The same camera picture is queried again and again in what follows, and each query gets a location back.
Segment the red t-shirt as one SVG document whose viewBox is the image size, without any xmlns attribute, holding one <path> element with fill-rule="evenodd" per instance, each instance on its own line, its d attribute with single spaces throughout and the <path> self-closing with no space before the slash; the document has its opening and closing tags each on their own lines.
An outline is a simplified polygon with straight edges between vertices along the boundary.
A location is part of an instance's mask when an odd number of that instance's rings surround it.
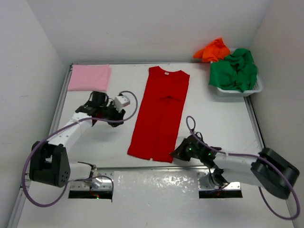
<svg viewBox="0 0 304 228">
<path fill-rule="evenodd" d="M 149 68 L 143 99 L 127 154 L 156 162 L 173 161 L 190 76 Z"/>
</svg>

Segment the pink t-shirt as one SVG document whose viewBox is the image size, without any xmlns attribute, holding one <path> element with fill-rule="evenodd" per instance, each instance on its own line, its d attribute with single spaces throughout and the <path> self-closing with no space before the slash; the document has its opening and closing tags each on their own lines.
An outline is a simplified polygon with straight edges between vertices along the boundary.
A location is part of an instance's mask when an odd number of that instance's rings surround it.
<svg viewBox="0 0 304 228">
<path fill-rule="evenodd" d="M 107 65 L 73 65 L 68 91 L 98 91 L 108 89 L 112 69 Z"/>
</svg>

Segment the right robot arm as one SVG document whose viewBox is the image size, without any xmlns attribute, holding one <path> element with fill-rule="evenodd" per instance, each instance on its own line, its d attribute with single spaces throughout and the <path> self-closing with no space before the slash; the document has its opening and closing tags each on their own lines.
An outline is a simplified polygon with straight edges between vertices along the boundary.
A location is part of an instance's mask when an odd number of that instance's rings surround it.
<svg viewBox="0 0 304 228">
<path fill-rule="evenodd" d="M 213 170 L 209 179 L 211 186 L 224 186 L 240 182 L 258 186 L 271 195 L 286 200 L 290 187 L 294 186 L 299 170 L 270 148 L 264 148 L 258 155 L 224 152 L 220 147 L 208 146 L 197 136 L 190 135 L 170 153 L 171 157 L 188 162 L 198 159 Z"/>
</svg>

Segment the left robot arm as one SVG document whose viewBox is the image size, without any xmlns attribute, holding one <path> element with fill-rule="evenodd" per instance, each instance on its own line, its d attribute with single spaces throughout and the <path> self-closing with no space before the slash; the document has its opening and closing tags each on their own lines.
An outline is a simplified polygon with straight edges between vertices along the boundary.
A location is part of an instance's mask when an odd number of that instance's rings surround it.
<svg viewBox="0 0 304 228">
<path fill-rule="evenodd" d="M 64 129 L 35 151 L 30 159 L 30 180 L 61 188 L 69 181 L 92 177 L 94 166 L 85 162 L 71 163 L 68 153 L 97 119 L 108 120 L 112 127 L 123 124 L 124 107 L 129 104 L 130 99 L 123 94 L 110 99 L 106 93 L 93 91 L 88 101 L 76 109 Z"/>
</svg>

